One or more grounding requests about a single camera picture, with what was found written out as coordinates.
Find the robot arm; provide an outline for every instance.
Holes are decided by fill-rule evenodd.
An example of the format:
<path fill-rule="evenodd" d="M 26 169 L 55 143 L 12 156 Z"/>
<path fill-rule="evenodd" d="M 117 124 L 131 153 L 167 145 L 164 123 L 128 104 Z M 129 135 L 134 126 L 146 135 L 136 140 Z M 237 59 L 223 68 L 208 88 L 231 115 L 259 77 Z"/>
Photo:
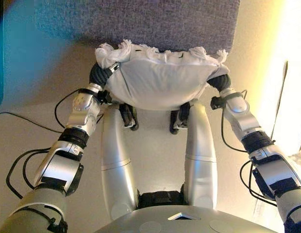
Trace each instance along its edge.
<path fill-rule="evenodd" d="M 73 101 L 68 123 L 35 176 L 35 189 L 28 193 L 0 229 L 3 232 L 67 232 L 66 199 L 78 187 L 83 156 L 89 136 L 95 131 L 100 104 L 107 102 L 102 92 L 118 64 L 102 70 L 96 63 L 90 72 L 90 84 L 80 89 Z"/>
<path fill-rule="evenodd" d="M 301 232 L 301 180 L 294 165 L 260 127 L 242 94 L 231 87 L 228 75 L 210 79 L 208 83 L 220 94 L 219 98 L 212 98 L 212 109 L 223 108 L 255 167 L 252 172 L 261 192 L 277 202 L 285 232 Z"/>

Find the silver robot leg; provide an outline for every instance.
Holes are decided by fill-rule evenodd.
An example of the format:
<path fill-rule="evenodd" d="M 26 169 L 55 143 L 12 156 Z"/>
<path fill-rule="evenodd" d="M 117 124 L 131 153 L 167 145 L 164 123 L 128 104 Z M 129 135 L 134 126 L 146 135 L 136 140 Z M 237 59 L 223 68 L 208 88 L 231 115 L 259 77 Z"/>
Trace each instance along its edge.
<path fill-rule="evenodd" d="M 217 160 L 208 117 L 198 101 L 190 102 L 185 157 L 184 197 L 189 205 L 217 204 Z"/>
<path fill-rule="evenodd" d="M 105 205 L 112 220 L 132 212 L 138 204 L 132 164 L 122 138 L 123 128 L 119 109 L 111 106 L 104 112 L 101 174 Z"/>

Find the crumpled white fabric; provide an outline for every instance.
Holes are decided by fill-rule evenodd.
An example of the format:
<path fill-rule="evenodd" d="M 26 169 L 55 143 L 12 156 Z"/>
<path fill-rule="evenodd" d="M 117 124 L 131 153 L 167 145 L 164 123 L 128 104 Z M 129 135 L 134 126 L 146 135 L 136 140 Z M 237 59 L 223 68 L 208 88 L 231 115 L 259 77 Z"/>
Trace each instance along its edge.
<path fill-rule="evenodd" d="M 219 50 L 217 54 L 215 59 L 203 47 L 159 52 L 130 40 L 124 40 L 117 50 L 107 43 L 96 49 L 97 62 L 103 69 L 120 63 L 108 79 L 107 89 L 119 100 L 148 110 L 176 110 L 198 99 L 208 79 L 229 72 L 223 64 L 227 52 Z"/>

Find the humanoid robot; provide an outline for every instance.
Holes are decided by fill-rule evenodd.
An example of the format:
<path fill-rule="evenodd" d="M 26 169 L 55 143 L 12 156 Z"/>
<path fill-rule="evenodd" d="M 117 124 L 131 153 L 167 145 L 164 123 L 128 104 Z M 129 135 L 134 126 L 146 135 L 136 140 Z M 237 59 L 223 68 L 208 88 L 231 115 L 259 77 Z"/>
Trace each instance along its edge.
<path fill-rule="evenodd" d="M 63 133 L 37 170 L 34 190 L 21 200 L 0 233 L 67 232 L 66 196 L 78 188 L 83 172 L 80 161 L 103 104 L 108 107 L 104 112 L 101 173 L 105 204 L 113 221 L 98 233 L 272 232 L 213 209 L 217 201 L 215 151 L 204 107 L 195 99 L 171 112 L 170 131 L 188 130 L 181 191 L 139 194 L 121 137 L 124 127 L 138 129 L 135 108 L 126 103 L 112 104 L 104 90 L 121 66 L 93 66 L 88 87 L 79 90 Z M 255 167 L 252 172 L 262 194 L 276 201 L 285 232 L 301 233 L 301 180 L 290 161 L 260 127 L 227 74 L 207 82 L 220 95 L 212 98 L 212 108 L 223 109 Z"/>

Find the gray cushion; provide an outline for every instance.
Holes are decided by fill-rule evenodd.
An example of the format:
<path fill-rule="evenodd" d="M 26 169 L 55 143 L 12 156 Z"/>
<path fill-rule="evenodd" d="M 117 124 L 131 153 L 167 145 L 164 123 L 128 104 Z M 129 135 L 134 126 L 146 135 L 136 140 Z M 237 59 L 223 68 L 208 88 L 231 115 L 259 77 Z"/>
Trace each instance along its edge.
<path fill-rule="evenodd" d="M 37 27 L 92 46 L 123 39 L 164 50 L 229 51 L 240 0 L 36 1 Z"/>

